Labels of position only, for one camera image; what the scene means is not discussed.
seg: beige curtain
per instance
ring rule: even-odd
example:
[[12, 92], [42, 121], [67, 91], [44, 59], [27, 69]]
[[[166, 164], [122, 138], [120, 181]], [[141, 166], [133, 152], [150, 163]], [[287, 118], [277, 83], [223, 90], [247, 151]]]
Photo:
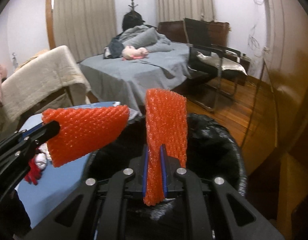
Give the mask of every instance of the beige curtain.
[[159, 22], [179, 21], [183, 18], [214, 19], [212, 0], [156, 0]]
[[114, 0], [54, 0], [53, 27], [78, 62], [102, 54], [117, 35]]

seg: blue table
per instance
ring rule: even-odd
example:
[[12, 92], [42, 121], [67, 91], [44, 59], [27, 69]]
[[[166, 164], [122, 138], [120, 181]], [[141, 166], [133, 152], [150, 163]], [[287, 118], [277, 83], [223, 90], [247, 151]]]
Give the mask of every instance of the blue table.
[[[107, 107], [117, 104], [117, 102], [102, 102], [79, 107]], [[39, 123], [41, 123], [41, 114], [31, 116], [21, 130], [29, 130]], [[54, 168], [49, 163], [36, 186], [24, 180], [20, 182], [16, 189], [30, 217], [32, 228], [77, 187], [88, 156], [81, 157], [59, 168]]]

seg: gray bedsheet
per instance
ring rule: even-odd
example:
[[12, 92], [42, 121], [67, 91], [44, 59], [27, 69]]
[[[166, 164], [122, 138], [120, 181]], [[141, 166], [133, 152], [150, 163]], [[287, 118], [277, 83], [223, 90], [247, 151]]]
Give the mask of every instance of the gray bedsheet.
[[137, 60], [103, 59], [98, 55], [82, 61], [80, 67], [100, 102], [120, 101], [139, 111], [147, 89], [171, 90], [190, 78], [188, 47], [181, 43], [172, 46], [170, 52], [150, 53]]

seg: black gripper frame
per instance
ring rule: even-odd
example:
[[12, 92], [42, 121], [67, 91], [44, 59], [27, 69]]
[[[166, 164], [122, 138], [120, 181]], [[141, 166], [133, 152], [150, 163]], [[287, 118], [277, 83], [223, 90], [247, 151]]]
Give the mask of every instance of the black gripper frame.
[[29, 172], [28, 162], [35, 156], [35, 149], [56, 136], [59, 130], [56, 121], [41, 123], [0, 142], [0, 203]]
[[[82, 181], [24, 240], [123, 240], [127, 202], [143, 201], [145, 154], [109, 180]], [[229, 183], [200, 179], [164, 152], [167, 198], [186, 202], [186, 240], [283, 240], [284, 237]]]

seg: white cloth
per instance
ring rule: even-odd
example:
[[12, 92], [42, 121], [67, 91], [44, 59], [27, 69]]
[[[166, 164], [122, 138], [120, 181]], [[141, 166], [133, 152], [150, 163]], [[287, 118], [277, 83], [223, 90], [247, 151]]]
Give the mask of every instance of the white cloth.
[[[215, 53], [212, 53], [211, 56], [205, 56], [202, 53], [198, 52], [197, 57], [201, 62], [214, 66], [216, 68], [218, 68], [220, 65], [220, 58]], [[230, 59], [223, 58], [222, 71], [227, 70], [227, 69], [240, 71], [244, 73], [245, 75], [247, 75], [245, 69], [243, 68], [241, 64], [234, 62]]]
[[44, 153], [39, 153], [35, 156], [35, 164], [40, 170], [46, 168], [47, 165], [47, 158]]
[[50, 162], [52, 161], [52, 157], [50, 156], [47, 143], [43, 143], [41, 146], [39, 146], [39, 150], [46, 155], [47, 160]]
[[2, 83], [3, 110], [10, 122], [50, 94], [69, 86], [75, 105], [85, 103], [90, 85], [67, 46], [32, 60]]

